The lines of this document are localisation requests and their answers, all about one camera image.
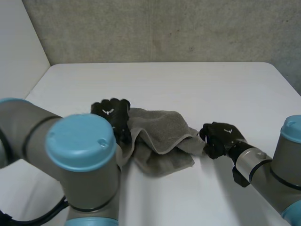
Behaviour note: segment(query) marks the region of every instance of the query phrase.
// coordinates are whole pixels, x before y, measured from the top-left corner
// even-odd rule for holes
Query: black glove
[[[131,132],[127,126],[130,102],[125,99],[102,100],[91,105],[91,113],[105,118],[112,126],[117,144],[132,142]]]
[[[204,124],[199,135],[207,142],[204,151],[211,159],[228,155],[229,150],[237,142],[246,143],[244,136],[239,130],[235,126],[226,123],[213,122],[212,124]]]

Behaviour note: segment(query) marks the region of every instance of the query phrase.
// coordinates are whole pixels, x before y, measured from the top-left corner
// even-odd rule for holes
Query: silver metal band
[[[7,166],[8,161],[6,158],[5,150],[2,141],[0,140],[0,169]]]
[[[256,147],[249,148],[241,153],[236,161],[236,169],[249,180],[252,169],[259,163],[271,158],[263,151]]]

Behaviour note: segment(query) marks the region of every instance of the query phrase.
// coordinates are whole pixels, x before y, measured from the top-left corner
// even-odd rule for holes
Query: gray wall
[[[301,93],[301,0],[23,3],[52,65],[262,61]]]

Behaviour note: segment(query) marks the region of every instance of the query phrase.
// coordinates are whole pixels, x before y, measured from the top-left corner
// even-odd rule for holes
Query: black cable
[[[0,225],[1,226],[41,226],[46,222],[50,221],[54,218],[60,211],[68,207],[69,204],[66,201],[66,197],[64,196],[60,202],[48,213],[43,216],[29,221],[18,221],[13,220],[12,217],[8,214],[4,214],[0,211]]]

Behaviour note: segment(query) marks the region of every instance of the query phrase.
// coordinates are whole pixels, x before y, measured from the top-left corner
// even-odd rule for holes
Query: concrete wall
[[[301,93],[300,0],[23,3],[52,65],[261,61]]]
[[[50,67],[21,0],[0,0],[0,98],[26,97]]]

